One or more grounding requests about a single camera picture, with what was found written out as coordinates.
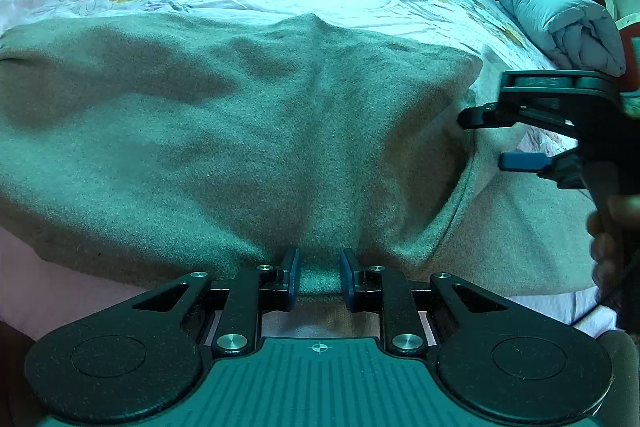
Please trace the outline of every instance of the blanket fold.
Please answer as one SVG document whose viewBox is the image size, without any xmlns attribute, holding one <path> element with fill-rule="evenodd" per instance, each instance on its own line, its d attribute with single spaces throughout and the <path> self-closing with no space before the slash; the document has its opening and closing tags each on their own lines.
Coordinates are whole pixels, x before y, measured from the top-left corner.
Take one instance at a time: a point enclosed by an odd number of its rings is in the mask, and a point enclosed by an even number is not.
<svg viewBox="0 0 640 427">
<path fill-rule="evenodd" d="M 563 70 L 625 73 L 616 23 L 592 0 L 499 0 L 527 37 Z"/>
<path fill-rule="evenodd" d="M 145 287 L 194 270 L 228 279 L 290 245 L 302 295 L 340 293 L 346 247 L 428 277 L 526 132 L 457 127 L 507 69 L 483 54 L 314 14 L 16 26 L 0 38 L 0 226 L 46 261 Z M 514 289 L 530 282 L 520 255 L 502 260 Z"/>
</svg>

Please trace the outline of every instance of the human hand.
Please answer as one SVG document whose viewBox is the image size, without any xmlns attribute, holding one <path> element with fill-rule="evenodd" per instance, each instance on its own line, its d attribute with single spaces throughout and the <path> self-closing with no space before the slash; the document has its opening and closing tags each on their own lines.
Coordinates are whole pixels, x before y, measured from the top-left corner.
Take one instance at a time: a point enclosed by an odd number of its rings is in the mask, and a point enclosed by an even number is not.
<svg viewBox="0 0 640 427">
<path fill-rule="evenodd" d="M 640 230 L 640 194 L 635 196 L 613 196 L 609 198 L 609 211 L 612 219 L 622 229 Z M 600 214 L 594 212 L 587 219 L 587 232 L 591 241 L 591 258 L 596 261 L 593 269 L 593 282 L 600 289 L 598 300 L 608 293 L 622 274 L 624 252 L 613 237 L 604 231 Z"/>
</svg>

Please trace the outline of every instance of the crosshair marking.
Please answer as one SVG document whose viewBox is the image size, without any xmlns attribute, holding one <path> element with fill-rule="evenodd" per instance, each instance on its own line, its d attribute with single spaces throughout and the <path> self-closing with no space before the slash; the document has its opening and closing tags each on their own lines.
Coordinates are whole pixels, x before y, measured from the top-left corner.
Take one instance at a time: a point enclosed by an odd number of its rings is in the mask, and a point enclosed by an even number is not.
<svg viewBox="0 0 640 427">
<path fill-rule="evenodd" d="M 318 342 L 309 347 L 309 349 L 313 349 L 316 353 L 324 353 L 327 349 L 331 349 L 331 347 L 323 344 L 322 342 Z"/>
</svg>

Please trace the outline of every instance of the finger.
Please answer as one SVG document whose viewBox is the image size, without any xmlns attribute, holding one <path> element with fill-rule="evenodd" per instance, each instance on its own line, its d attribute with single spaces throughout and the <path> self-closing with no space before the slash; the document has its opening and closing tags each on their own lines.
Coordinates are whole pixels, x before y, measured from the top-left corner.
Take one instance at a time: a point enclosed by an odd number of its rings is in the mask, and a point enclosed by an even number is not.
<svg viewBox="0 0 640 427">
<path fill-rule="evenodd" d="M 598 293 L 596 295 L 598 302 L 606 306 L 607 303 L 604 302 L 604 298 L 609 294 L 609 291 L 610 288 L 598 288 Z"/>
<path fill-rule="evenodd" d="M 604 259 L 615 258 L 616 243 L 608 233 L 599 233 L 591 241 L 591 258 L 594 261 L 602 261 Z"/>
<path fill-rule="evenodd" d="M 598 263 L 595 272 L 602 285 L 611 286 L 616 278 L 616 264 L 610 259 L 605 259 L 602 263 Z"/>
<path fill-rule="evenodd" d="M 602 226 L 600 214 L 597 212 L 589 214 L 589 217 L 587 218 L 587 233 L 591 235 L 591 237 L 596 237 L 596 235 L 603 231 L 604 227 Z"/>
<path fill-rule="evenodd" d="M 640 194 L 609 198 L 609 211 L 622 228 L 640 230 Z"/>
<path fill-rule="evenodd" d="M 591 278 L 599 289 L 600 295 L 605 295 L 613 288 L 616 283 L 615 268 L 610 266 L 602 267 L 598 264 L 594 269 Z"/>
</svg>

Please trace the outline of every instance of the gray fleece blanket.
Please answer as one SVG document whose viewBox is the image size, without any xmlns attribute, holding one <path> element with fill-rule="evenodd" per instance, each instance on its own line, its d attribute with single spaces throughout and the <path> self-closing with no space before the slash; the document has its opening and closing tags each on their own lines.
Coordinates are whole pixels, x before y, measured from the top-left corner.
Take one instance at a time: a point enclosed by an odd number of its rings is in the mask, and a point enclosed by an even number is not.
<svg viewBox="0 0 640 427">
<path fill-rule="evenodd" d="M 446 269 L 504 295 L 583 289 L 590 202 L 496 176 L 525 126 L 455 123 L 497 96 L 507 67 L 483 54 L 313 14 L 17 26 L 0 38 L 0 226 L 46 261 L 144 287 L 230 278 L 297 245 L 303 296 L 335 298 L 347 247 L 414 279 Z M 540 211 L 537 190 L 562 217 Z M 560 248 L 537 227 L 556 227 Z"/>
</svg>

